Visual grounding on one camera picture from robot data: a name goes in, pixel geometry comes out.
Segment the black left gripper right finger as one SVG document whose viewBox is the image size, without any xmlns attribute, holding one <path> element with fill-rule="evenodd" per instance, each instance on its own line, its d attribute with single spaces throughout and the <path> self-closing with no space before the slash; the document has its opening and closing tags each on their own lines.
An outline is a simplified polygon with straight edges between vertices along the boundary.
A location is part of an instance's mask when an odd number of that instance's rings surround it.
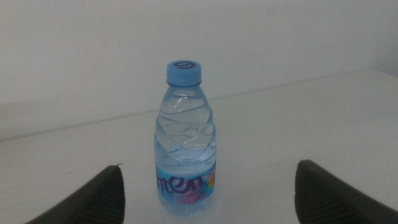
<svg viewBox="0 0 398 224">
<path fill-rule="evenodd" d="M 367 196 L 311 160 L 295 173 L 295 212 L 300 223 L 397 224 L 397 210 Z"/>
</svg>

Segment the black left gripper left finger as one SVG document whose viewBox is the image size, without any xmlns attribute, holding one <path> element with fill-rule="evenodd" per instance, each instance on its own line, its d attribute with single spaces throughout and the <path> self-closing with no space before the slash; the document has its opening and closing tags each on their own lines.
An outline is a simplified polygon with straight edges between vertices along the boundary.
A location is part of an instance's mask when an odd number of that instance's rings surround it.
<svg viewBox="0 0 398 224">
<path fill-rule="evenodd" d="M 89 182 L 30 224 L 122 224 L 125 191 L 121 169 L 108 166 Z"/>
</svg>

